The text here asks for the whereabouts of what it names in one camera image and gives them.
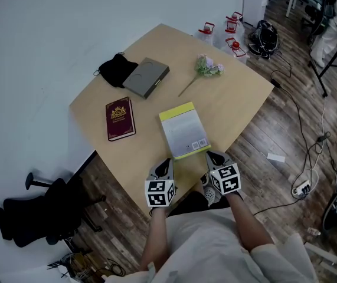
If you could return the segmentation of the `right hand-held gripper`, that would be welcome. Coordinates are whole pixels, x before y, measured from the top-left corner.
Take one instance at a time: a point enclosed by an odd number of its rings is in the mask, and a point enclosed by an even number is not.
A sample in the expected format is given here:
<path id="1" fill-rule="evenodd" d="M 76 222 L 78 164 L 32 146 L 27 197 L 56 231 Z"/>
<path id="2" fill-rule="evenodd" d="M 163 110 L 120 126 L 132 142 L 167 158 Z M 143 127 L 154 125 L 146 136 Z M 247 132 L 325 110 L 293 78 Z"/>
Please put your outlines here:
<path id="1" fill-rule="evenodd" d="M 238 166 L 224 152 L 208 150 L 205 153 L 213 187 L 226 195 L 241 189 L 241 178 Z"/>

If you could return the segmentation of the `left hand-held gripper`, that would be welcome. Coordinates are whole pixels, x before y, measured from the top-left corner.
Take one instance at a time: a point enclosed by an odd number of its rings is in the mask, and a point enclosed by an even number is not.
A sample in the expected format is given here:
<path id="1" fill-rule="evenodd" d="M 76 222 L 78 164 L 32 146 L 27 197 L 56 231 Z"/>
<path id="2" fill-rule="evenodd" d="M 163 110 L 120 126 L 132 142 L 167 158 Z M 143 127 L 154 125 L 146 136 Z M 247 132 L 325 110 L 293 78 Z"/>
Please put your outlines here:
<path id="1" fill-rule="evenodd" d="M 145 180 L 145 198 L 149 208 L 168 207 L 176 195 L 174 162 L 167 158 L 151 167 Z"/>

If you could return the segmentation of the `white and yellow book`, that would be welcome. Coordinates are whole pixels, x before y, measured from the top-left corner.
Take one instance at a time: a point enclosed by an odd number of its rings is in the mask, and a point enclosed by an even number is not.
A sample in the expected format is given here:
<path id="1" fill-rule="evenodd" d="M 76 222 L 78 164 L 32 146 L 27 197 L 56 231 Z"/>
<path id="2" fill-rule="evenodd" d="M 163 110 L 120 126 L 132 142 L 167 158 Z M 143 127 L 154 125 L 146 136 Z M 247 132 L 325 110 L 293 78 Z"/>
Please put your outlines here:
<path id="1" fill-rule="evenodd" d="M 211 148 L 193 102 L 163 111 L 159 119 L 175 160 Z"/>

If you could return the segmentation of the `person's left forearm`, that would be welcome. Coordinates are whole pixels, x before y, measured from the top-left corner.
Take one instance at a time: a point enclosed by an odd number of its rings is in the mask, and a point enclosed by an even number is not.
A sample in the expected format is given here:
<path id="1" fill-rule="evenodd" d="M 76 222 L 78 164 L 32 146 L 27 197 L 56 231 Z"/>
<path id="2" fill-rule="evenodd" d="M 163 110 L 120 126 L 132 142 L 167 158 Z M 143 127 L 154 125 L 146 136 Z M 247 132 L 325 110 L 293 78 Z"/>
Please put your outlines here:
<path id="1" fill-rule="evenodd" d="M 169 258 L 168 239 L 166 231 L 166 210 L 156 208 L 152 211 L 149 234 L 143 250 L 140 270 L 147 271 L 153 263 L 158 271 Z"/>

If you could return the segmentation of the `person's right forearm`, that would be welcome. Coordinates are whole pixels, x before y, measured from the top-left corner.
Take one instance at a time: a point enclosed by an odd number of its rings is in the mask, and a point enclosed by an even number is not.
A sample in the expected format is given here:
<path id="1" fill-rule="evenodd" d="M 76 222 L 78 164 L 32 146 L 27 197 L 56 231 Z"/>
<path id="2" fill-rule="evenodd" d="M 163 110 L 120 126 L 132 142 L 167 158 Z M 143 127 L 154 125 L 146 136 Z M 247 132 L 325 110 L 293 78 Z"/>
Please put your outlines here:
<path id="1" fill-rule="evenodd" d="M 225 198 L 233 213 L 241 243 L 246 250 L 251 252 L 258 246 L 274 244 L 269 233 L 250 212 L 248 206 L 239 195 L 229 193 L 225 195 Z"/>

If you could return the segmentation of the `dark red hardcover book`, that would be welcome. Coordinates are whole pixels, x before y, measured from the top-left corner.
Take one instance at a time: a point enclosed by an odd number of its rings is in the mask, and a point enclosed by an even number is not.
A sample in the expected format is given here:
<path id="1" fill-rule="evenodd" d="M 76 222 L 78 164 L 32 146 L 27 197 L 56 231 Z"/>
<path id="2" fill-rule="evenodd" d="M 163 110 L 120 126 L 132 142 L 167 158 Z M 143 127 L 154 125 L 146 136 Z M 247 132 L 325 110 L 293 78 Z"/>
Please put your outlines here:
<path id="1" fill-rule="evenodd" d="M 113 142 L 136 134 L 132 102 L 124 97 L 105 107 L 108 141 Z"/>

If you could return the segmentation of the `person's black trousers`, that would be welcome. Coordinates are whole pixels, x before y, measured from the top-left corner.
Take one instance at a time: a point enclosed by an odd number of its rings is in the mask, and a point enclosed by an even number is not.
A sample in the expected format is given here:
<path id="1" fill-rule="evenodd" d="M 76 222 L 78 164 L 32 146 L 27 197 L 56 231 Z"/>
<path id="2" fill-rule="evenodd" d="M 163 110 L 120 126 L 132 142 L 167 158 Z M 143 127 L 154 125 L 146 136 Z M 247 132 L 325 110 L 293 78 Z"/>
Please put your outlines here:
<path id="1" fill-rule="evenodd" d="M 186 213 L 203 212 L 206 210 L 225 209 L 229 207 L 230 205 L 225 196 L 222 196 L 218 202 L 208 205 L 208 201 L 202 193 L 193 191 L 172 210 L 168 217 Z"/>

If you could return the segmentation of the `light wooden table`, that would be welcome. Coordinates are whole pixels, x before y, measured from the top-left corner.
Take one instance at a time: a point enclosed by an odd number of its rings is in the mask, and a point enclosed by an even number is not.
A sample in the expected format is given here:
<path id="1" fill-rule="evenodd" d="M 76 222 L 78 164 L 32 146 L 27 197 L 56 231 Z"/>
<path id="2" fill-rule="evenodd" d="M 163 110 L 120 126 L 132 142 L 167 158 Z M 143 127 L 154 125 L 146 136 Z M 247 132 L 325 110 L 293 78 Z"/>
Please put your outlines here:
<path id="1" fill-rule="evenodd" d="M 147 98 L 114 88 L 96 77 L 71 103 L 70 110 L 86 140 L 126 193 L 145 213 L 144 184 L 150 168 L 170 156 L 159 113 L 193 102 L 213 149 L 226 151 L 249 124 L 272 91 L 272 85 L 234 57 L 164 24 L 147 32 L 126 51 L 130 61 L 151 58 L 169 66 L 169 73 Z M 225 68 L 222 76 L 195 77 L 197 56 L 205 54 Z M 129 97 L 136 134 L 108 141 L 107 104 Z"/>

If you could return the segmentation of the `person's white shirt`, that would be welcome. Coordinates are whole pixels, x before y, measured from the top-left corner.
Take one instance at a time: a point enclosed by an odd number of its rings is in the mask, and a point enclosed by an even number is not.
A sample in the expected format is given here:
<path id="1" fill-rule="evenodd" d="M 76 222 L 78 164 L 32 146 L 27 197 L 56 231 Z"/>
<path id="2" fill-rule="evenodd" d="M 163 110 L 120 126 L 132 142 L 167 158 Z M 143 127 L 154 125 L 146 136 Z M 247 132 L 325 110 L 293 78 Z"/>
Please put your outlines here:
<path id="1" fill-rule="evenodd" d="M 105 283 L 318 283 L 298 233 L 283 245 L 243 248 L 230 209 L 166 219 L 170 257 L 158 271 L 110 276 Z"/>

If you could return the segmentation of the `white power strip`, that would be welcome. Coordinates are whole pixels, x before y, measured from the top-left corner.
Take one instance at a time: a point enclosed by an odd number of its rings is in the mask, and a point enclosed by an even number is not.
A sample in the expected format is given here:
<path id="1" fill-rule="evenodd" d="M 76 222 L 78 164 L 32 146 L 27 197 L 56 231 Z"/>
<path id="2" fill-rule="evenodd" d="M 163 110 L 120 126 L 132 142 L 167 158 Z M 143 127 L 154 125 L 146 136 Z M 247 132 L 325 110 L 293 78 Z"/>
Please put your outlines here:
<path id="1" fill-rule="evenodd" d="M 311 191 L 310 180 L 306 180 L 302 184 L 292 189 L 292 195 L 294 196 L 305 195 L 306 196 L 310 191 Z"/>

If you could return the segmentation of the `grey flat box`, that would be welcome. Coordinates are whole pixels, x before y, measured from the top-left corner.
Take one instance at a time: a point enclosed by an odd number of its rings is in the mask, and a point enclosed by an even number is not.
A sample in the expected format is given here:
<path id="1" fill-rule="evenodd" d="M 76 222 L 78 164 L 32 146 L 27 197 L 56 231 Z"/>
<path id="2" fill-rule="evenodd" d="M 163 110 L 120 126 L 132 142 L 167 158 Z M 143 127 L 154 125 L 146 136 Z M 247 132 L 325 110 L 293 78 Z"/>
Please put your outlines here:
<path id="1" fill-rule="evenodd" d="M 168 65 L 145 58 L 123 83 L 124 88 L 147 99 L 169 73 Z"/>

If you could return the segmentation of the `artificial flower sprig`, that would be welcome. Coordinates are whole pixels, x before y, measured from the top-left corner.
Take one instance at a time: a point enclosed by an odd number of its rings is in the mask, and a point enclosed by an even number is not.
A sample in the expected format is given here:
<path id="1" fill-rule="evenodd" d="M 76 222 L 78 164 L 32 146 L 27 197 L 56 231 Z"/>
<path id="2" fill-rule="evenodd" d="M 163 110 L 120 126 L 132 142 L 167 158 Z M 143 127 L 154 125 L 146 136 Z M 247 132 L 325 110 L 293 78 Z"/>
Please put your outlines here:
<path id="1" fill-rule="evenodd" d="M 179 93 L 180 97 L 196 80 L 201 77 L 222 76 L 225 68 L 222 64 L 215 64 L 213 59 L 205 54 L 197 56 L 195 63 L 195 77 L 188 83 L 188 85 Z"/>

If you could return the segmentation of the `pale wooden plank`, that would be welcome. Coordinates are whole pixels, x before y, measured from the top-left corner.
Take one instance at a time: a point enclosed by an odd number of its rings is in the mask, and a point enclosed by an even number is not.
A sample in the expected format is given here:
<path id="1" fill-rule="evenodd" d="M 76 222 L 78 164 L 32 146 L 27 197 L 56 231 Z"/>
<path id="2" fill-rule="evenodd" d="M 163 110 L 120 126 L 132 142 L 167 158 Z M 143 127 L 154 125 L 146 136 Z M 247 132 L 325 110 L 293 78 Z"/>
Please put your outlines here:
<path id="1" fill-rule="evenodd" d="M 331 262 L 332 264 L 337 264 L 337 256 L 327 252 L 309 242 L 304 243 L 304 246 L 306 249 L 310 250 L 311 252 L 317 254 L 318 256 L 325 258 L 326 260 L 328 260 L 329 262 Z"/>

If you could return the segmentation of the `white cabinet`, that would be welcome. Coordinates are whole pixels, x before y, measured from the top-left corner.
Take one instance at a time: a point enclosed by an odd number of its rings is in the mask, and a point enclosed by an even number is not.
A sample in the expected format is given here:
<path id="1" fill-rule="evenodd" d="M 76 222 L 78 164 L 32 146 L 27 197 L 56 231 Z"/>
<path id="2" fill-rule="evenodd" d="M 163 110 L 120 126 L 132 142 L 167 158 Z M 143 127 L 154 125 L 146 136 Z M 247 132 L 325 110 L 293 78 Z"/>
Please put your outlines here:
<path id="1" fill-rule="evenodd" d="M 256 28 L 264 19 L 267 3 L 268 0 L 243 0 L 243 21 Z"/>

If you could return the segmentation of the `black swivel chair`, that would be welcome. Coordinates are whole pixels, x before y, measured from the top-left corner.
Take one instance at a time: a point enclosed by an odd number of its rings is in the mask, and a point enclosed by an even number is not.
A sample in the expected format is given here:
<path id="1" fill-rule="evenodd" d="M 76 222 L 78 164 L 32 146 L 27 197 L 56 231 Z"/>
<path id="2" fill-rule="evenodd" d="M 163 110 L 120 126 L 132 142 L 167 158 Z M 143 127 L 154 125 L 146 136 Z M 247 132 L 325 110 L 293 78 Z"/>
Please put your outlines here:
<path id="1" fill-rule="evenodd" d="M 322 11 L 316 9 L 314 6 L 306 5 L 305 13 L 309 17 L 309 19 L 307 19 L 306 17 L 302 17 L 302 19 L 300 20 L 300 28 L 301 30 L 304 30 L 305 28 L 310 28 L 310 35 L 315 35 L 316 31 L 319 29 L 323 21 Z"/>

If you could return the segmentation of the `black drawstring pouch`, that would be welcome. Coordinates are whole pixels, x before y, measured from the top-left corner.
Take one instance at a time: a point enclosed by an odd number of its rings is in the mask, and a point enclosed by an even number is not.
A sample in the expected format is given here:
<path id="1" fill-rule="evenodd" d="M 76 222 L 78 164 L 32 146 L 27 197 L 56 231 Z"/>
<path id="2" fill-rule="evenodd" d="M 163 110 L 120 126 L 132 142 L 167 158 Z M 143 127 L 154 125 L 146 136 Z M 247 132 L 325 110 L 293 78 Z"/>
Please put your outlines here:
<path id="1" fill-rule="evenodd" d="M 104 62 L 93 75 L 103 79 L 115 88 L 124 88 L 123 83 L 138 67 L 138 63 L 128 61 L 123 52 L 118 52 L 111 60 Z"/>

